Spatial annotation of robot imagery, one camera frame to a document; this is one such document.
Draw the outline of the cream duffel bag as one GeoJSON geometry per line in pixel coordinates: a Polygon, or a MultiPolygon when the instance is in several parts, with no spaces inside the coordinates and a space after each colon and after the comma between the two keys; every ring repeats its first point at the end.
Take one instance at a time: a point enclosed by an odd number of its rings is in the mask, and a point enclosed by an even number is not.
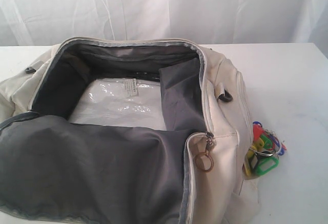
{"type": "Polygon", "coordinates": [[[241,73],[185,39],[70,38],[1,82],[1,212],[32,223],[246,223],[241,73]],[[160,83],[165,130],[76,124],[95,80],[160,83]]]}

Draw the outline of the colourful key tag bunch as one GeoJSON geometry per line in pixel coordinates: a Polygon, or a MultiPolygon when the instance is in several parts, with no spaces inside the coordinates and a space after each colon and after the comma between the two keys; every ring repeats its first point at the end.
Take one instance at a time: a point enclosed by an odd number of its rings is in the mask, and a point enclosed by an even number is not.
{"type": "Polygon", "coordinates": [[[279,165],[279,157],[287,151],[275,132],[253,122],[253,141],[245,156],[243,172],[247,179],[261,177],[279,165]]]}

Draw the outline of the clear plastic wrapped package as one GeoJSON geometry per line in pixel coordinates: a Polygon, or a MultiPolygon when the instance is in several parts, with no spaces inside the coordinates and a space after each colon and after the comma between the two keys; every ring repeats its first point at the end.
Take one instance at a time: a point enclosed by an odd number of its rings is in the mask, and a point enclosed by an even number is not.
{"type": "Polygon", "coordinates": [[[165,130],[160,83],[127,78],[95,80],[81,96],[69,121],[165,130]]]}

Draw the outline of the white backdrop curtain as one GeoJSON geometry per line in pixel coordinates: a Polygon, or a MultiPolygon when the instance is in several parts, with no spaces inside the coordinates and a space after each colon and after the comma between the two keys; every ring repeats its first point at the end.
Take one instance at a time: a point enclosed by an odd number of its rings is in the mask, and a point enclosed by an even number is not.
{"type": "Polygon", "coordinates": [[[1,45],[73,36],[327,47],[327,0],[1,0],[1,45]]]}

